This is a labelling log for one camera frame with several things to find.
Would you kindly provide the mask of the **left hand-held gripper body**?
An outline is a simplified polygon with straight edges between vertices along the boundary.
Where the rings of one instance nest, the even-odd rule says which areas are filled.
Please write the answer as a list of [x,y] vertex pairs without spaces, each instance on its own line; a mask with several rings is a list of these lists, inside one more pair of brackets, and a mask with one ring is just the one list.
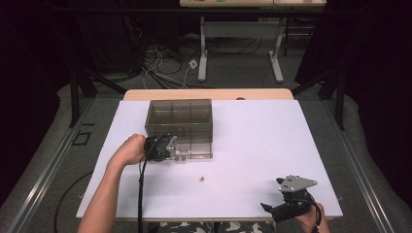
[[176,154],[177,137],[169,134],[148,137],[144,144],[144,153],[148,161],[163,161]]

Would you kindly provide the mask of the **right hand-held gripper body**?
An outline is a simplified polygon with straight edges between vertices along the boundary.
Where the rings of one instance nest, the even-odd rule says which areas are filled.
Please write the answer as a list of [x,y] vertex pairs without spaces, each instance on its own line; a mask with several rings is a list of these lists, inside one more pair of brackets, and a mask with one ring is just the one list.
[[286,176],[284,182],[279,186],[279,191],[283,194],[284,204],[273,208],[273,219],[276,222],[281,222],[309,212],[315,200],[307,188],[316,184],[316,181],[300,176]]

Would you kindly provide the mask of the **transparent grey drawer box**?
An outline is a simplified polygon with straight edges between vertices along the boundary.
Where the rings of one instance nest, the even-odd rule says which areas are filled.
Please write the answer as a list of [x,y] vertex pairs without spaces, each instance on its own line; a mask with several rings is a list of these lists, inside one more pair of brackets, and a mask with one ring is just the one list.
[[212,100],[153,100],[148,109],[145,129],[148,137],[170,133],[210,139],[213,144]]

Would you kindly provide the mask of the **transparent grey drawer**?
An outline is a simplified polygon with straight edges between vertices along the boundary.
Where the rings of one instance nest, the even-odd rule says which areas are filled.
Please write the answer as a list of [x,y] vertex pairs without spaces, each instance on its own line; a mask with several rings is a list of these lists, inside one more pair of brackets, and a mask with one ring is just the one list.
[[176,154],[167,160],[186,161],[188,159],[208,159],[213,157],[212,142],[210,139],[195,138],[194,136],[178,136]]

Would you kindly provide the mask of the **person's left hand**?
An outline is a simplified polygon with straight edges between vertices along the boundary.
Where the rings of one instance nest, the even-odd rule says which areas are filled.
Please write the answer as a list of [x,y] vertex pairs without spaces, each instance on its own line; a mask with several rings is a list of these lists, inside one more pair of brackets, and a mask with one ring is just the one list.
[[139,163],[144,157],[146,138],[140,134],[132,134],[116,150],[107,167],[114,171],[122,171],[128,165]]

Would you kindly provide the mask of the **person's right hand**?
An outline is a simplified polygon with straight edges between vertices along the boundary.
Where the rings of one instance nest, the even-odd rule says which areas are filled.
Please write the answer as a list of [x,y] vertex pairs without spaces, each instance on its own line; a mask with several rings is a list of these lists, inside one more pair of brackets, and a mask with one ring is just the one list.
[[304,233],[313,233],[317,229],[317,233],[330,233],[330,229],[325,216],[325,209],[321,203],[312,206],[310,211],[304,215],[295,218]]

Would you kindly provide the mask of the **white table board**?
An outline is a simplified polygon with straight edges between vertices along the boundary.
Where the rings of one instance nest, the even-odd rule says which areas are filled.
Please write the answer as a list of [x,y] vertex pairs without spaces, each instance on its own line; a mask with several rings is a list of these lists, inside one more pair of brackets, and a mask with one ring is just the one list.
[[342,215],[297,101],[218,100],[213,117],[212,158],[125,168],[118,219],[268,220],[260,203],[282,204],[276,179],[287,175],[316,181],[309,191],[326,216]]

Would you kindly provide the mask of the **light wooden table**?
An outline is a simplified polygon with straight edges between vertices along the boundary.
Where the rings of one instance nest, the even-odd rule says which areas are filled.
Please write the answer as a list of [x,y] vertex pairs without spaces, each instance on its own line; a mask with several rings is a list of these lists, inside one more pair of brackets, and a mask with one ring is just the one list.
[[221,88],[221,89],[131,89],[125,92],[125,101],[168,99],[212,100],[293,100],[286,88]]

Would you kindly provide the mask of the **camouflage pants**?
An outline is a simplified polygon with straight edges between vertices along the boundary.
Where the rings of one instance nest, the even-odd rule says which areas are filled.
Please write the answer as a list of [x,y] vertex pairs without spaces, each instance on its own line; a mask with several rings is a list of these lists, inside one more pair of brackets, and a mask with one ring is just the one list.
[[271,221],[240,222],[161,222],[156,233],[275,233]]

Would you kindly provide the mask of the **black metal stand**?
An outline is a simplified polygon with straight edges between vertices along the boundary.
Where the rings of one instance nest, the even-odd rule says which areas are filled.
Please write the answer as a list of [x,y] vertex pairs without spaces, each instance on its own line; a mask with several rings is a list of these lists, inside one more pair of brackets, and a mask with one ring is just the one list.
[[80,93],[79,90],[87,98],[94,98],[97,95],[97,89],[92,83],[92,80],[97,80],[100,83],[110,87],[112,90],[125,94],[126,89],[119,86],[116,83],[104,78],[102,75],[88,69],[85,66],[80,66],[73,68],[70,71],[70,92],[71,92],[71,123],[70,126],[73,127],[80,119],[81,108],[80,108]]
[[322,79],[333,79],[336,83],[336,94],[335,94],[335,110],[334,110],[334,120],[341,130],[344,130],[343,123],[343,113],[344,113],[344,94],[345,94],[345,76],[339,70],[329,69],[321,73],[319,76],[314,78],[312,81],[300,84],[298,87],[292,89],[292,95],[296,95],[301,91],[313,86],[315,83]]

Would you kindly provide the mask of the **dark curtain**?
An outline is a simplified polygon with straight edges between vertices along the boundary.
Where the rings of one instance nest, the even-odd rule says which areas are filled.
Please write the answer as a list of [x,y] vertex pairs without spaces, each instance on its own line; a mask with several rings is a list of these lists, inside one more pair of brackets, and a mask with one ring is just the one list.
[[326,0],[295,76],[301,85],[322,81],[329,98],[341,58],[345,94],[359,107],[372,159],[397,196],[412,209],[412,0]]
[[0,202],[20,179],[69,83],[39,0],[0,0]]

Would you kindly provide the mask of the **black horizontal bar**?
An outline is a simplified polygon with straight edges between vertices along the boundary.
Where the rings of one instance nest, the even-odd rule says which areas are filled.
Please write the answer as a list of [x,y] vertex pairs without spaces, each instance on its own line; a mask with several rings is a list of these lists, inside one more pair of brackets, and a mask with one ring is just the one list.
[[49,7],[50,12],[71,15],[185,15],[185,16],[264,16],[264,17],[353,17],[361,15],[361,11],[303,11],[303,10],[248,10],[248,9],[75,9]]

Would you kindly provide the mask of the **light desk with white legs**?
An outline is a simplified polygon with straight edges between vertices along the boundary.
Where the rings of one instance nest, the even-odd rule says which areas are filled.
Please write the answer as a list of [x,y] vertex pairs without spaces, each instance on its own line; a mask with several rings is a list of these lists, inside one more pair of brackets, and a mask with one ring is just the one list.
[[[327,0],[180,0],[183,8],[197,10],[321,10]],[[207,38],[266,38],[274,39],[274,49],[268,55],[271,68],[277,83],[284,81],[280,68],[278,54],[288,20],[286,17],[277,17],[277,21],[264,21],[258,17],[255,20],[247,19],[218,19],[211,21],[200,18],[200,61],[198,80],[206,81],[208,49]]]

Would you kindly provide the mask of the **aluminium floor rail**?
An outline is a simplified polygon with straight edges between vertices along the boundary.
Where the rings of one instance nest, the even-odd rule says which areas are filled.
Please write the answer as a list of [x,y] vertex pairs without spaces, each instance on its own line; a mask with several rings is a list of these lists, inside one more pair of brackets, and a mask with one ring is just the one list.
[[323,101],[322,105],[326,111],[328,120],[333,124],[336,134],[339,136],[340,141],[343,144],[347,163],[358,184],[360,193],[369,212],[373,217],[379,233],[395,233],[393,226],[383,209],[382,203],[377,196],[377,193],[373,189],[369,178],[361,167],[361,163],[354,151],[354,148],[348,138],[346,131],[339,126],[334,118],[334,110],[332,108],[332,105],[328,101]]
[[81,101],[80,116],[73,125],[70,104],[63,100],[51,127],[30,163],[0,208],[0,233],[23,233],[47,193],[61,162],[78,132],[94,98]]

